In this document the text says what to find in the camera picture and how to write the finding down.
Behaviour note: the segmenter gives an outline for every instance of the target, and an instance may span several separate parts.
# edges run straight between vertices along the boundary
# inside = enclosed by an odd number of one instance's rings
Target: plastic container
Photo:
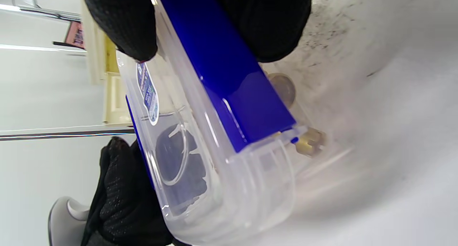
[[[214,0],[155,2],[157,55],[117,56],[167,226],[185,243],[214,246],[280,223],[294,204],[285,145],[307,128]]]

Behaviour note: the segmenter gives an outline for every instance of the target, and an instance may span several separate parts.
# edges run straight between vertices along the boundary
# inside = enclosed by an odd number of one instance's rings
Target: blue lid
[[[236,152],[296,124],[216,0],[161,0]]]

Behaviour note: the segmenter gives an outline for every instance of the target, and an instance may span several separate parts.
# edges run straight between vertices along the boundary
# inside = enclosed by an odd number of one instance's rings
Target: black glove
[[[173,236],[162,217],[138,143],[113,137],[102,149],[100,179],[82,246],[166,246]]]
[[[217,0],[259,62],[280,60],[296,48],[311,0]],[[94,20],[118,48],[147,61],[157,52],[150,0],[85,0]]]

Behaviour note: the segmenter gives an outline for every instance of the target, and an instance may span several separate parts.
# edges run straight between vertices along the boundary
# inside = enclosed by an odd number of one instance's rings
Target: fluorescent light
[[[0,45],[0,49],[9,50],[29,50],[29,51],[45,51],[45,52],[85,52],[85,50],[69,50],[49,47],[25,47],[24,45]]]
[[[6,4],[0,4],[0,10],[21,11],[21,9],[19,7],[17,7],[17,6],[6,5]]]

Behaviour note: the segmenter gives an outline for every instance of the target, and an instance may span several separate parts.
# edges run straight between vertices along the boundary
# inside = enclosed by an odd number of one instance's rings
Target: gold coin
[[[268,78],[280,99],[290,109],[296,100],[296,87],[291,78],[283,73],[271,73]]]

